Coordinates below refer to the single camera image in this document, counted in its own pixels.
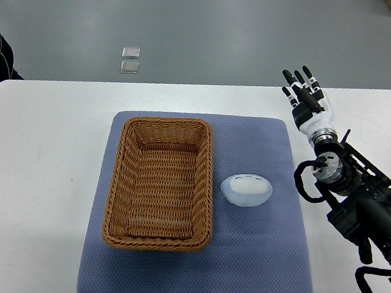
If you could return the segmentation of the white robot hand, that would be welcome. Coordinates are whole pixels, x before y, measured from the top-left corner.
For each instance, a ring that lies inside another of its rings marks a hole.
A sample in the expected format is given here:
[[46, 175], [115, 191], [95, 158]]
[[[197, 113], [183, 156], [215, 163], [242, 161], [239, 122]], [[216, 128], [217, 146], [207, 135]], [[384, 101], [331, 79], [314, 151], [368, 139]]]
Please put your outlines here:
[[290, 88], [283, 86], [282, 91], [293, 108], [292, 117], [298, 130], [307, 137], [310, 145], [316, 145], [321, 140], [334, 139], [335, 128], [332, 126], [334, 115], [328, 96], [318, 80], [306, 65], [302, 70], [305, 76], [298, 70], [294, 70], [293, 74], [286, 69], [282, 71], [283, 77], [290, 86]]

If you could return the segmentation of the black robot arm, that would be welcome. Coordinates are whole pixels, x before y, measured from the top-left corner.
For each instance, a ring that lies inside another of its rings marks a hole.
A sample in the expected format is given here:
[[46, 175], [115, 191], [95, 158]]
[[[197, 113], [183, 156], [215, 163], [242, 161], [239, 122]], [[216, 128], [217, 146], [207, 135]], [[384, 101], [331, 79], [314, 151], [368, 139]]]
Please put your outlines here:
[[292, 106], [294, 123], [316, 155], [296, 169], [297, 191], [310, 203], [328, 203], [328, 221], [358, 247], [364, 264], [356, 272], [359, 281], [375, 273], [368, 266], [371, 246], [376, 245], [390, 265], [383, 274], [391, 283], [390, 178], [338, 137], [327, 95], [306, 66], [300, 72], [284, 70], [283, 76], [288, 85], [282, 91]]

